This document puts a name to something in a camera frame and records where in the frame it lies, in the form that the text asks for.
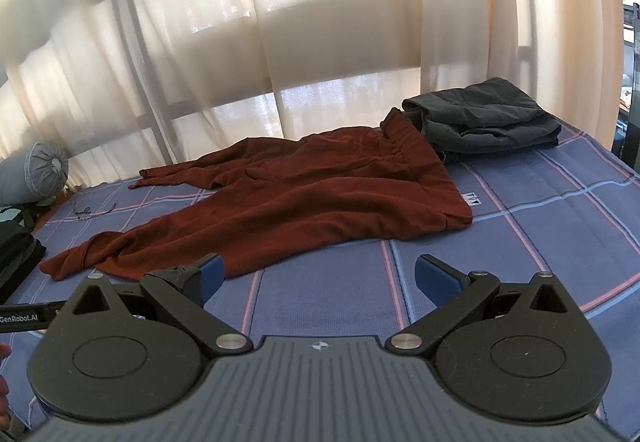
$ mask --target triangular cutout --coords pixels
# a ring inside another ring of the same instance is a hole
[[[104,312],[105,310],[109,310],[109,305],[104,298],[102,290],[100,287],[92,285],[87,287],[84,294],[82,294],[76,308],[74,308],[74,315],[79,316],[92,312]]]
[[[566,313],[566,307],[561,298],[556,294],[556,289],[552,285],[541,285],[536,297],[530,306],[533,310],[543,310],[545,312],[555,312],[556,314]]]

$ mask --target beige curtain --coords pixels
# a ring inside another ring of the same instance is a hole
[[[609,146],[620,3],[0,0],[0,155],[55,139],[93,185],[494,75]]]

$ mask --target black robotic device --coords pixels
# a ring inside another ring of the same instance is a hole
[[[202,308],[223,281],[215,254],[0,307],[0,332],[47,328],[28,377],[50,419],[30,442],[622,440],[593,415],[609,356],[555,276],[504,284],[423,255],[415,280],[437,308],[384,346],[254,348]]]

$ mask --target gray ribbed panel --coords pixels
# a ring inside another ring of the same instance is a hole
[[[219,360],[170,411],[126,425],[53,419],[30,442],[612,442],[594,418],[562,426],[501,424],[450,398],[419,359],[372,337],[267,338]]]

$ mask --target gray cylindrical pillow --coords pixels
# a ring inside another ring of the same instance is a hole
[[[36,142],[0,162],[0,207],[39,202],[65,186],[69,161],[55,142]]]

